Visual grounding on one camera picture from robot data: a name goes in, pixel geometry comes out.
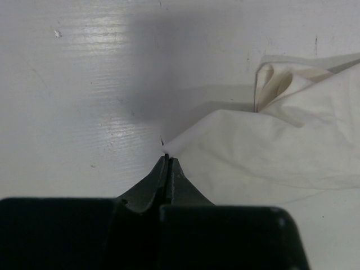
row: table surface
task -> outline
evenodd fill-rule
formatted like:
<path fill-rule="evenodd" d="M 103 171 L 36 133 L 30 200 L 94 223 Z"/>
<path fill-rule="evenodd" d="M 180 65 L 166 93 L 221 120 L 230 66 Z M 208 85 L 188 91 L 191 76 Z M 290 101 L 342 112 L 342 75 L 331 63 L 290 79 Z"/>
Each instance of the table surface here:
<path fill-rule="evenodd" d="M 251 111 L 261 62 L 360 59 L 359 4 L 1 1 L 0 197 L 120 195 L 161 139 Z"/>

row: paint chip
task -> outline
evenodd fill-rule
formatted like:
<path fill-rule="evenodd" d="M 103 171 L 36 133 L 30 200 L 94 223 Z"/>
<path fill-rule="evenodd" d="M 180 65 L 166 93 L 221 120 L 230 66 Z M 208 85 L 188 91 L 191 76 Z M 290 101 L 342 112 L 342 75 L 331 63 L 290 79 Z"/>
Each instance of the paint chip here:
<path fill-rule="evenodd" d="M 61 37 L 62 37 L 62 34 L 60 33 L 59 30 L 55 30 L 55 29 L 54 29 L 54 33 L 55 33 L 55 36 L 56 36 L 57 38 L 61 38 Z"/>

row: fabric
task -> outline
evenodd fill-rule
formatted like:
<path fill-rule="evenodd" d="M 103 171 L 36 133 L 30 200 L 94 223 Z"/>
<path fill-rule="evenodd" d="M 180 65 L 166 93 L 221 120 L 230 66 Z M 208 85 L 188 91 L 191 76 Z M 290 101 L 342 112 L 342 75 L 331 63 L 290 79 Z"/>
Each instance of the fabric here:
<path fill-rule="evenodd" d="M 345 243 L 348 235 L 337 228 L 352 228 L 343 224 L 344 213 L 358 210 L 340 205 L 342 213 L 336 214 L 328 202 L 336 197 L 345 204 L 346 194 L 339 194 L 346 190 L 360 195 L 360 65 L 334 75 L 304 65 L 266 64 L 257 73 L 254 104 L 255 112 L 211 113 L 164 152 L 178 158 L 186 177 L 216 204 L 287 209 L 314 269 L 340 269 L 345 259 L 357 262 L 351 268 L 357 269 L 358 255 L 342 255 L 341 249 L 353 245 L 359 251 L 360 238 Z M 312 218 L 315 210 L 318 217 Z M 333 226 L 323 213 L 331 213 Z"/>

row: white cloth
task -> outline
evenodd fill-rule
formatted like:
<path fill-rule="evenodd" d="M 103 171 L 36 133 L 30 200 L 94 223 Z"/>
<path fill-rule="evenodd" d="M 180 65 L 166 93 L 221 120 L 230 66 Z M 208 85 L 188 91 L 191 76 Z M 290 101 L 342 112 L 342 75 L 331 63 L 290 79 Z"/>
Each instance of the white cloth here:
<path fill-rule="evenodd" d="M 358 269 L 360 227 L 340 230 L 357 228 L 350 220 L 360 224 L 354 219 L 354 204 L 360 206 L 360 65 L 334 75 L 266 64 L 257 74 L 255 111 L 215 111 L 164 151 L 179 158 L 186 177 L 216 204 L 287 209 L 313 269 Z M 352 252 L 344 252 L 349 247 Z"/>

